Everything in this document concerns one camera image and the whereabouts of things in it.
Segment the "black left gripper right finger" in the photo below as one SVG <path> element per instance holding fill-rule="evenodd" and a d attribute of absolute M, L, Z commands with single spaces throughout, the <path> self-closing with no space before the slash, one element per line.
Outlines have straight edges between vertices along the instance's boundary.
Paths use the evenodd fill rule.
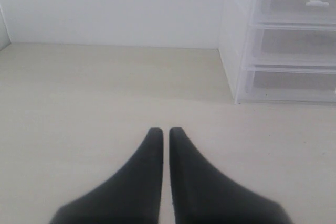
<path fill-rule="evenodd" d="M 176 223 L 291 223 L 280 204 L 221 173 L 181 127 L 169 131 L 169 156 Z"/>

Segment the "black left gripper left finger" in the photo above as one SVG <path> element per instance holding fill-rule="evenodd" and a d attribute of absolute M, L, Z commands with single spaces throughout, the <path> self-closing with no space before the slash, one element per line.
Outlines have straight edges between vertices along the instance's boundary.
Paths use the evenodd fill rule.
<path fill-rule="evenodd" d="M 148 130 L 130 159 L 103 184 L 62 206 L 51 223 L 159 223 L 163 131 Z"/>

